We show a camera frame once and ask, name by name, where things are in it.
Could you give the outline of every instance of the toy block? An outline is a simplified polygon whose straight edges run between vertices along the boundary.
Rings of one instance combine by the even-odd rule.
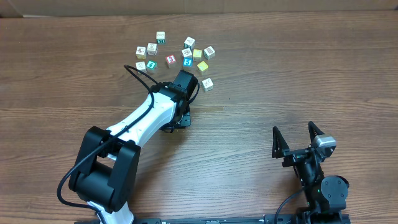
[[[158,44],[166,44],[166,33],[164,31],[156,32],[156,42]]]
[[[148,61],[147,70],[148,70],[149,73],[154,74],[156,72],[156,70],[157,70],[157,63],[152,61],[152,60]]]
[[[195,46],[195,39],[187,37],[187,39],[184,42],[184,48],[189,48],[193,50],[194,46]]]
[[[212,90],[214,85],[210,78],[205,79],[201,82],[201,85],[205,91]]]
[[[142,71],[144,73],[147,73],[145,62],[137,62],[136,63],[136,69],[138,69],[138,70],[140,70],[140,71]]]
[[[157,55],[157,44],[148,44],[148,55]]]
[[[194,62],[201,61],[201,50],[198,50],[198,49],[193,50],[193,61]]]
[[[138,59],[147,58],[147,49],[145,47],[137,47],[136,55]]]
[[[214,56],[216,56],[216,51],[211,46],[206,48],[204,51],[205,51],[205,57],[207,58],[207,60],[210,60]]]
[[[177,65],[177,61],[175,60],[174,55],[169,55],[166,57],[166,63],[169,68],[175,67]]]
[[[209,71],[209,66],[206,64],[205,61],[202,61],[198,64],[198,71],[201,75],[204,75]]]
[[[189,49],[189,48],[183,49],[183,50],[182,50],[182,57],[183,57],[183,58],[192,58],[192,51],[191,51],[191,49]]]
[[[184,70],[191,70],[193,65],[193,60],[192,58],[185,58],[183,63],[182,63],[182,68]]]

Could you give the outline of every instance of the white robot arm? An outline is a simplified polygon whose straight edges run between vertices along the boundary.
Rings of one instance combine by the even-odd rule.
[[[76,164],[95,148],[124,130],[115,143],[97,156],[115,160],[113,168],[87,159],[70,177],[69,188],[102,214],[103,224],[131,224],[134,220],[127,199],[132,193],[141,148],[158,130],[190,125],[189,103],[198,80],[183,70],[173,83],[158,83],[151,87],[153,107],[129,129],[129,126],[148,110],[152,103],[149,94],[145,102],[126,119],[106,130],[93,126],[85,134]]]

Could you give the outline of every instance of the wooden table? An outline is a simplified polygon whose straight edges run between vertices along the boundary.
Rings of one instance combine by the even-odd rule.
[[[192,104],[192,126],[156,133],[142,150],[129,206],[138,217],[258,217],[299,189],[271,158],[272,127],[292,149],[314,121],[338,141],[323,164],[351,187],[353,223],[398,222],[398,12],[305,12],[0,20],[0,223],[73,223],[59,180],[92,125],[115,124],[146,90],[123,68],[155,41],[153,75],[187,36],[213,46],[215,85]],[[66,199],[81,202],[67,187]],[[285,206],[294,213],[303,196]]]

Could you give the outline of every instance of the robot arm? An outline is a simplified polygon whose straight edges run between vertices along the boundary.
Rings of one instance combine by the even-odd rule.
[[[292,223],[350,223],[346,208],[348,181],[341,176],[324,176],[320,163],[336,149],[336,140],[323,133],[312,121],[308,123],[311,144],[291,151],[277,127],[273,129],[272,157],[283,158],[283,167],[293,167],[301,180],[307,198],[307,207],[297,209]],[[278,209],[274,223],[277,223]]]
[[[134,186],[141,147],[158,129],[184,128],[190,125],[188,104],[197,85],[198,80],[191,73],[181,70],[173,83],[152,86],[152,109],[97,155],[114,159],[113,168],[98,162],[95,156],[87,159],[72,173],[70,190],[76,192],[89,205],[98,208],[106,224],[132,223],[134,217],[129,211],[127,200]],[[106,130],[96,126],[89,129],[83,138],[75,164],[140,117],[151,105],[151,101],[152,98],[148,95],[137,110]]]

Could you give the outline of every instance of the printed number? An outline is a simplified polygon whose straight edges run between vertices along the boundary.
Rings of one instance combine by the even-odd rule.
[[[184,65],[191,65],[191,60],[184,60]]]
[[[169,61],[169,63],[174,62],[174,58],[173,57],[168,57],[167,60]]]

